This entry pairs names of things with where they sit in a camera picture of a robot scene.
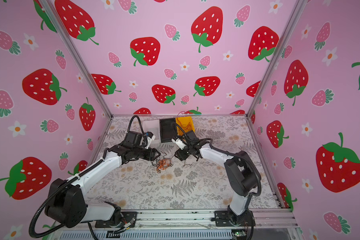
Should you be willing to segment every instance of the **white flower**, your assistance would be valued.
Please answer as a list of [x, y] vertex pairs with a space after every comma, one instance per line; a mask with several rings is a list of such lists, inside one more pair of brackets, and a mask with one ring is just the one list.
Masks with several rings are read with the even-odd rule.
[[230, 91], [229, 93], [227, 93], [227, 98], [232, 98], [234, 95], [234, 93], [232, 93], [232, 91]]
[[327, 7], [331, 4], [332, 0], [324, 0], [323, 5], [327, 4]]
[[273, 166], [275, 169], [277, 168], [278, 165], [277, 165], [276, 161], [273, 161], [273, 162], [272, 162], [272, 166]]
[[77, 82], [83, 83], [83, 77], [81, 76], [80, 73], [76, 75], [76, 78], [77, 78]]
[[325, 52], [325, 57], [323, 58], [323, 60], [321, 60], [323, 63], [326, 62], [327, 63], [327, 67], [331, 64], [332, 60], [336, 60], [337, 59], [337, 55], [335, 54], [337, 50], [337, 47], [335, 47], [334, 49], [331, 50], [327, 50]]
[[224, 60], [230, 61], [231, 57], [233, 57], [233, 54], [231, 53], [231, 51], [228, 51], [227, 53], [223, 53], [223, 56], [224, 56], [223, 61]]
[[20, 125], [18, 121], [14, 122], [14, 126], [8, 127], [10, 131], [13, 131], [13, 137], [16, 137], [17, 135], [25, 135], [24, 129], [27, 127], [27, 125]]
[[65, 143], [66, 143], [67, 145], [70, 144], [70, 143], [73, 143], [73, 142], [72, 142], [72, 138], [73, 138], [73, 136], [70, 136], [69, 133], [68, 133], [68, 134], [67, 134], [67, 137], [64, 138]]
[[188, 71], [189, 65], [187, 65], [186, 62], [184, 62], [183, 64], [180, 64], [181, 70], [186, 70]]
[[101, 0], [101, 1], [104, 3], [105, 9], [110, 8], [110, 9], [114, 10], [113, 3], [115, 2], [115, 0]]
[[268, 13], [273, 12], [274, 14], [277, 13], [278, 9], [283, 5], [280, 0], [276, 0], [274, 2], [271, 2], [269, 4], [271, 6], [271, 8], [269, 9]]
[[136, 81], [129, 81], [129, 85], [133, 88], [136, 88], [136, 86], [138, 86], [138, 84], [136, 83]]
[[12, 226], [10, 233], [8, 233], [7, 235], [5, 235], [5, 237], [3, 238], [4, 240], [14, 240], [15, 238], [18, 238], [21, 236], [21, 228], [23, 227], [23, 225], [21, 224], [19, 227], [15, 227]]
[[34, 36], [28, 36], [26, 33], [24, 33], [24, 37], [24, 44], [29, 45], [32, 50], [35, 50], [35, 48], [39, 47], [39, 45], [35, 42]]
[[317, 232], [312, 231], [311, 229], [309, 229], [309, 238], [312, 240], [320, 240], [319, 237], [317, 236]]
[[301, 39], [308, 37], [308, 33], [311, 30], [311, 28], [312, 27], [308, 26], [308, 24], [307, 24], [307, 26], [305, 26], [305, 28], [301, 31]]
[[301, 131], [301, 134], [305, 134], [307, 135], [307, 137], [309, 136], [309, 133], [312, 132], [312, 128], [309, 127], [309, 122], [307, 122], [307, 124], [305, 125], [301, 125], [302, 127], [302, 131]]
[[309, 179], [307, 179], [307, 180], [301, 179], [301, 180], [302, 180], [301, 187], [303, 189], [307, 190], [307, 193], [309, 193], [309, 190], [313, 189], [312, 185], [309, 184]]

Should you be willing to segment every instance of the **table surface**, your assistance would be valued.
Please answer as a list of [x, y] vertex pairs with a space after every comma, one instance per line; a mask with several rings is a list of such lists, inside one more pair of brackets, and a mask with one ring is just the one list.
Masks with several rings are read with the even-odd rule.
[[[141, 116], [141, 121], [170, 118]], [[114, 117], [101, 151], [120, 143], [128, 128], [130, 116]], [[250, 208], [277, 208], [244, 116], [192, 116], [196, 136], [210, 137], [213, 145], [230, 152], [246, 151], [261, 174], [262, 192], [252, 198]], [[131, 129], [140, 132], [135, 119]], [[162, 156], [172, 157], [178, 147], [172, 142], [152, 144]], [[172, 158], [173, 166], [158, 172], [151, 162], [129, 162], [111, 171], [92, 187], [86, 202], [113, 202], [122, 209], [225, 209], [231, 202], [225, 168], [193, 156], [184, 161]]]

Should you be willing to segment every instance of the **strawberry wallpaper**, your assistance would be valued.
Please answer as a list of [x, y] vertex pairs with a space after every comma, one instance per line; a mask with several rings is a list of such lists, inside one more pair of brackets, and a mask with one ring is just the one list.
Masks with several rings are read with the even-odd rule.
[[247, 112], [294, 4], [54, 1], [114, 114]]
[[255, 110], [305, 239], [360, 239], [360, 1], [309, 1]]
[[31, 239], [51, 182], [91, 159], [102, 113], [39, 2], [0, 0], [0, 239]]

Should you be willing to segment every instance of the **floral tablecloth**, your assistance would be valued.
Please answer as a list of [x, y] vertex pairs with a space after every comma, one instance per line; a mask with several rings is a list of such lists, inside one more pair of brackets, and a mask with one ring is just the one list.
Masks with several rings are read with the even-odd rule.
[[[163, 118], [167, 117], [140, 117], [142, 121]], [[113, 118], [98, 158], [105, 147], [122, 141], [129, 120], [130, 117]], [[262, 177], [262, 193], [252, 199], [250, 208], [277, 208], [245, 117], [192, 116], [192, 120], [197, 137], [210, 137], [214, 139], [213, 145], [220, 149], [244, 150], [251, 157]], [[140, 132], [136, 119], [131, 129]], [[168, 158], [178, 149], [172, 142], [151, 147]], [[230, 204], [233, 190], [223, 166], [207, 159], [196, 161], [193, 156], [185, 162], [173, 157], [172, 164], [157, 172], [149, 161], [131, 161], [107, 174], [85, 197], [88, 202], [113, 202], [122, 209], [224, 209]]]

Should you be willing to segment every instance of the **pink strawberry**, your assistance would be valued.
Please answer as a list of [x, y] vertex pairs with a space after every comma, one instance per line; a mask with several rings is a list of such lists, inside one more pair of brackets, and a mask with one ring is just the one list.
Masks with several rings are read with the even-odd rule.
[[137, 94], [134, 92], [131, 92], [128, 96], [129, 96], [129, 100], [133, 103], [137, 100]]
[[199, 68], [200, 70], [205, 70], [207, 66], [209, 66], [211, 63], [211, 57], [209, 55], [204, 56], [202, 59], [200, 59]]
[[333, 100], [333, 96], [335, 94], [332, 92], [332, 90], [327, 89], [318, 91], [312, 98], [312, 104], [318, 107], [324, 106], [324, 104], [328, 104]]
[[337, 216], [333, 212], [327, 212], [323, 215], [324, 221], [336, 232], [348, 234], [350, 233], [350, 226], [347, 224], [347, 220], [342, 218], [340, 215]]
[[12, 112], [13, 101], [9, 93], [4, 90], [0, 90], [0, 118], [8, 117]]
[[63, 152], [60, 156], [59, 160], [59, 168], [60, 170], [64, 170], [65, 167], [68, 165], [68, 154], [66, 152]]
[[325, 41], [329, 38], [330, 33], [331, 33], [331, 24], [329, 22], [326, 22], [321, 27], [320, 31], [317, 33], [316, 42], [315, 42], [316, 51], [319, 51], [325, 45]]
[[244, 25], [244, 22], [248, 20], [250, 16], [250, 11], [251, 11], [251, 7], [249, 5], [245, 5], [236, 13], [236, 18], [234, 23], [237, 28]]
[[189, 96], [188, 95], [185, 95], [181, 98], [181, 104], [185, 105], [189, 102]]
[[135, 2], [131, 2], [131, 0], [118, 0], [120, 7], [124, 11], [128, 11], [129, 14], [135, 14], [137, 12], [137, 6], [135, 5]]
[[286, 157], [283, 161], [284, 166], [288, 169], [295, 168], [296, 162], [292, 157]]
[[277, 89], [277, 81], [273, 80], [272, 82], [272, 87], [271, 87], [271, 95], [273, 96], [276, 93], [276, 89]]
[[44, 132], [55, 132], [59, 129], [59, 125], [57, 122], [53, 121], [52, 119], [49, 119], [48, 122], [47, 120], [44, 120], [43, 122], [41, 122], [41, 130]]
[[60, 51], [60, 49], [56, 50], [56, 61], [58, 62], [58, 65], [60, 66], [61, 69], [65, 69], [65, 67], [67, 66], [67, 61], [64, 58], [64, 54], [62, 54], [62, 51]]
[[244, 104], [244, 101], [244, 99], [240, 99], [239, 101], [237, 101], [235, 104], [235, 108], [240, 108]]
[[88, 145], [88, 149], [92, 151], [93, 150], [92, 139], [90, 139], [90, 138], [87, 139], [87, 145]]
[[67, 112], [67, 117], [73, 121], [75, 119], [75, 110], [72, 108], [72, 105], [65, 105], [65, 111]]
[[284, 110], [284, 103], [279, 103], [276, 105], [274, 113], [279, 115]]
[[116, 68], [120, 68], [121, 67], [121, 62], [120, 62], [120, 58], [114, 54], [113, 52], [109, 52], [108, 53], [108, 59], [111, 63], [113, 63], [113, 65]]
[[176, 27], [170, 24], [164, 26], [165, 34], [168, 38], [172, 38], [173, 41], [180, 39], [180, 33], [177, 31]]
[[257, 128], [257, 134], [261, 135], [263, 133], [263, 127], [260, 126]]
[[245, 76], [244, 76], [244, 74], [243, 74], [243, 73], [238, 73], [238, 74], [236, 75], [236, 80], [235, 80], [235, 82], [236, 82], [237, 84], [241, 85], [241, 84], [244, 83], [244, 81], [245, 81]]
[[172, 69], [164, 69], [164, 74], [167, 78], [170, 78], [171, 80], [175, 80], [177, 78], [176, 73]]
[[10, 53], [16, 55], [19, 55], [20, 53], [20, 46], [18, 43], [12, 41], [11, 36], [4, 31], [0, 31], [0, 48], [8, 50]]
[[281, 58], [287, 58], [292, 53], [292, 46], [288, 45], [286, 48], [284, 48]]

